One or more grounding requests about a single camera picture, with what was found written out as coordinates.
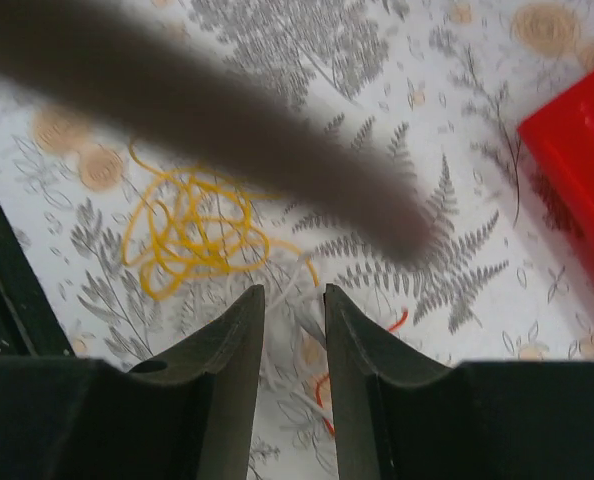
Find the patterned tablecloth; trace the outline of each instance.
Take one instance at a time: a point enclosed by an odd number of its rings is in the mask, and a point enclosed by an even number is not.
[[[304,128],[358,153],[382,151],[415,183],[440,241],[405,269],[325,214],[285,199],[253,202],[257,227],[314,253],[321,279],[342,285],[375,321],[403,320],[394,334],[445,364],[594,359],[594,287],[566,241],[582,234],[515,132],[594,69],[594,0],[114,4],[256,82]],[[283,292],[267,319],[267,367],[297,386],[261,382],[249,478],[336,477],[334,440],[315,408],[329,408],[330,394],[320,381],[318,307],[304,301],[311,274],[278,244],[257,271],[192,280],[153,300],[139,266],[121,263],[127,223],[153,179],[128,140],[0,79],[0,202],[74,350],[128,368],[217,316],[246,285],[266,285],[269,303]],[[135,148],[159,169],[188,164]],[[170,184],[152,193],[163,202],[175,194]],[[222,215],[214,200],[204,208]],[[138,222],[130,248],[143,247],[147,232]],[[312,374],[297,378],[304,365]]]

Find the white string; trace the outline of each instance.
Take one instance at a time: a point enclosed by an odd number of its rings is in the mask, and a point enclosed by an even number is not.
[[[299,332],[297,336],[297,342],[303,340],[303,328],[295,321],[295,313],[294,309],[302,307],[306,311],[307,314],[312,315],[313,318],[316,320],[316,323],[323,328],[324,325],[324,312],[323,312],[323,302],[322,294],[323,294],[323,285],[319,287],[315,287],[314,285],[311,288],[302,289],[302,292],[299,296],[294,299],[291,299],[291,307],[287,309],[286,315],[288,318],[275,318],[277,315],[273,315],[274,312],[277,311],[278,307],[283,303],[288,301],[289,295],[292,291],[296,288],[297,282],[299,280],[299,275],[302,273],[304,267],[306,266],[307,260],[313,260],[313,255],[311,254],[302,254],[297,258],[295,262],[294,269],[290,274],[289,281],[286,284],[286,287],[282,290],[277,292],[276,287],[273,284],[272,279],[268,272],[264,269],[259,269],[255,272],[255,274],[260,274],[265,277],[267,280],[265,282],[266,285],[269,286],[269,298],[272,299],[271,303],[265,310],[266,315],[266,323],[269,324],[275,321],[287,321],[292,326],[293,329]],[[319,270],[319,277],[322,278],[323,276],[324,267]],[[232,297],[232,282],[233,279],[237,274],[230,274],[226,278],[226,285],[225,291],[227,296]],[[227,298],[227,303],[232,303],[232,298]],[[270,343],[271,339],[268,335],[268,329],[264,329],[264,348],[262,350],[262,357],[261,357],[261,370],[260,376],[268,383],[268,387],[271,392],[275,395],[285,395],[289,396],[292,395],[299,400],[301,400],[304,404],[310,407],[314,412],[319,414],[321,417],[332,421],[332,413],[320,407],[316,401],[314,401],[311,397],[306,395],[303,391],[301,391],[301,387],[305,381],[309,378],[317,374],[323,374],[325,370],[325,366],[323,365],[322,359],[320,358],[318,362],[316,362],[312,366],[307,366],[300,355],[299,352],[299,345],[293,345],[293,359],[296,360],[294,362],[295,369],[297,373],[297,377],[293,382],[288,382],[283,378],[277,375],[272,362],[270,360],[269,350],[270,350]]]

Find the red wire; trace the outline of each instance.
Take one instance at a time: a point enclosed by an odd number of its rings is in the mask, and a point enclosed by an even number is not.
[[[401,318],[399,320],[397,320],[397,322],[393,323],[390,327],[388,327],[388,331],[390,333],[395,332],[397,329],[399,329],[406,322],[407,319],[408,319],[408,310],[404,310],[404,313],[401,315]],[[321,408],[324,407],[324,402],[321,400],[321,387],[329,379],[330,379],[330,374],[327,373],[326,375],[321,377],[319,379],[319,381],[317,382],[317,384],[315,385],[315,401],[317,402],[317,405],[319,405]],[[330,433],[330,436],[334,437],[335,436],[335,427],[333,427],[333,425],[325,418],[324,418],[324,424],[326,425],[326,429],[328,430],[328,433]]]

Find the red plastic box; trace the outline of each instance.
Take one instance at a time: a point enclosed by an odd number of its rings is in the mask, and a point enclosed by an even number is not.
[[[594,251],[594,72],[519,127]]]

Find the hole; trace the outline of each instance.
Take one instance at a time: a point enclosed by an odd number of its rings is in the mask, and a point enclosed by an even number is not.
[[[145,362],[135,365],[131,373],[154,373],[161,372],[168,367],[168,364],[163,360],[146,360]]]

